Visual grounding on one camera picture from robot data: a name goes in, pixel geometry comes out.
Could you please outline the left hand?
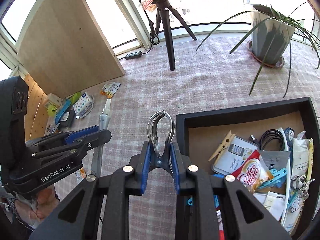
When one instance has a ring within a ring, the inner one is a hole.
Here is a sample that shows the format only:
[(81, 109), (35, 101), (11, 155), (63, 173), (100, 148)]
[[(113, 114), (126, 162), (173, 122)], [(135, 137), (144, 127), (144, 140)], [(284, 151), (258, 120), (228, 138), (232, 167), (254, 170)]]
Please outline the left hand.
[(51, 185), (36, 195), (35, 209), (32, 209), (28, 204), (18, 199), (14, 201), (14, 204), (19, 217), (27, 224), (35, 226), (42, 223), (60, 204), (60, 201), (56, 198), (54, 185)]

